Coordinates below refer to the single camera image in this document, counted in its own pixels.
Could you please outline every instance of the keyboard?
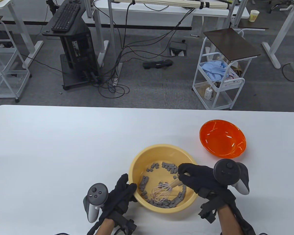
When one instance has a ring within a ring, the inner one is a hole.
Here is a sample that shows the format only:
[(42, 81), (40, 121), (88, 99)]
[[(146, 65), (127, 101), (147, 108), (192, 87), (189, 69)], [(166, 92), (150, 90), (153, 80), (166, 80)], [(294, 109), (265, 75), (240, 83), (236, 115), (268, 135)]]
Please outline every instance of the keyboard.
[(60, 14), (52, 25), (51, 30), (55, 32), (68, 32), (80, 8), (79, 4), (65, 4), (62, 10), (60, 10)]

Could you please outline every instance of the controller button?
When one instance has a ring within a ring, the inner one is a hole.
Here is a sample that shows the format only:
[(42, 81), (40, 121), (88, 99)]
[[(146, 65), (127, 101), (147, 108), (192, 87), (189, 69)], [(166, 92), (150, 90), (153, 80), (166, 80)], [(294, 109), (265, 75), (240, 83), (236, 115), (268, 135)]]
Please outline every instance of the controller button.
[(232, 164), (231, 162), (228, 162), (228, 163), (226, 164), (226, 166), (227, 166), (229, 169), (232, 169), (232, 168), (233, 168), (233, 164)]

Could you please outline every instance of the forearm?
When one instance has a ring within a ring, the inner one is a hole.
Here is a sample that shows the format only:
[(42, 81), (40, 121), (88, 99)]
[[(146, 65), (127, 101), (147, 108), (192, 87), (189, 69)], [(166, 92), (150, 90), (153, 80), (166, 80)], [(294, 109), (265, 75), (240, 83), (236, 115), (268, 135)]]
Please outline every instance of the forearm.
[(104, 219), (103, 223), (97, 230), (95, 235), (110, 235), (114, 228), (114, 221), (112, 219)]
[(241, 227), (228, 205), (218, 209), (222, 235), (243, 235)]

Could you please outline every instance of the whisk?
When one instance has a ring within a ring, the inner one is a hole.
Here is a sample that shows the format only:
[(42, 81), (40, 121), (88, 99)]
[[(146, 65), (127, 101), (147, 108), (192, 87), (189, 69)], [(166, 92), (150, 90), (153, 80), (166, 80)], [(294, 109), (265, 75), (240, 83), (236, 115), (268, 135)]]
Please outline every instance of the whisk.
[(168, 199), (168, 197), (171, 195), (172, 189), (179, 184), (182, 184), (182, 182), (179, 180), (178, 177), (169, 184), (159, 184), (151, 191), (152, 200), (157, 203), (163, 202), (164, 200)]

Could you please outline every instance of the shelf cart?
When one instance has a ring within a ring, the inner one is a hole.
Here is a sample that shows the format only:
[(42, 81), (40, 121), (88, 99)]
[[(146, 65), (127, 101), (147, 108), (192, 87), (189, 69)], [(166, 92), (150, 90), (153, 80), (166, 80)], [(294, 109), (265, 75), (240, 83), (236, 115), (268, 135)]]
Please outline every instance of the shelf cart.
[[(0, 23), (4, 26), (9, 39), (0, 39), (0, 42), (10, 42), (13, 47), (0, 48), (0, 98), (14, 98), (15, 102), (18, 103), (19, 97), (30, 77), (30, 72), (1, 18), (2, 16), (0, 16)], [(13, 68), (17, 57), (21, 60), (24, 69), (16, 70)]]
[[(259, 56), (260, 53), (249, 42), (239, 36), (238, 33), (235, 32), (232, 28), (204, 32), (204, 34), (206, 37), (203, 41), (203, 45), (200, 51), (192, 90), (196, 93), (206, 109), (220, 110), (229, 108), (231, 110), (245, 83), (245, 79), (243, 77), (251, 60)], [(205, 48), (205, 43), (207, 40), (209, 40), (211, 44), (214, 45), (220, 52), (203, 54), (203, 50)], [(213, 58), (215, 55), (218, 55), (218, 58), (213, 61), (221, 61), (227, 66), (225, 74), (223, 75), (223, 78), (221, 79), (219, 84), (211, 81), (210, 77), (201, 67), (206, 63), (201, 62), (203, 56), (206, 57), (208, 61), (209, 56), (210, 58)], [(228, 64), (222, 59), (223, 56), (229, 61)], [(231, 65), (241, 60), (247, 60), (248, 63), (242, 73), (242, 77), (239, 77), (232, 70)], [(204, 76), (206, 82), (196, 83), (198, 71)], [(207, 100), (204, 98), (202, 88), (206, 88), (209, 86), (213, 89), (213, 96), (210, 100)], [(238, 91), (235, 98), (231, 100), (226, 91), (235, 88), (238, 88)]]

